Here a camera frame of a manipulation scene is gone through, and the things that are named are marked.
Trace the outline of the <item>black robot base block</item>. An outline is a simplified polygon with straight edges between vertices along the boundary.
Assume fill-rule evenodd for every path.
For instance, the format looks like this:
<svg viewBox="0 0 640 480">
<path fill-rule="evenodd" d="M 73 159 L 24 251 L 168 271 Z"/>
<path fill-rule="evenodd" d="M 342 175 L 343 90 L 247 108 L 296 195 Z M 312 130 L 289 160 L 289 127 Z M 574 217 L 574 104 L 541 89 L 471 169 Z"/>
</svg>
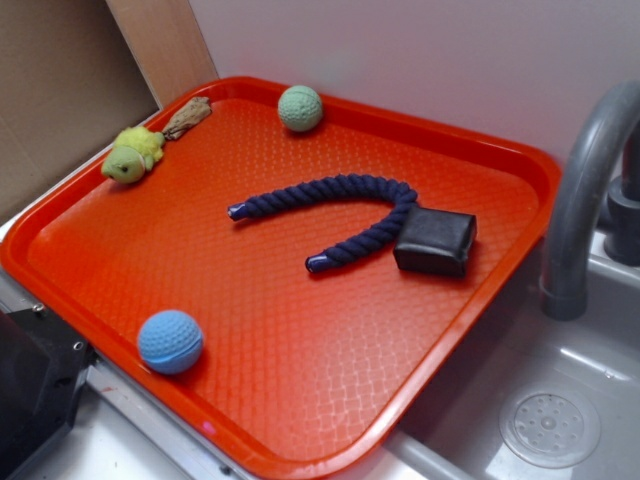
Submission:
<svg viewBox="0 0 640 480">
<path fill-rule="evenodd" d="M 1 477 L 17 479 L 74 427 L 94 352 L 42 304 L 1 314 Z"/>
</svg>

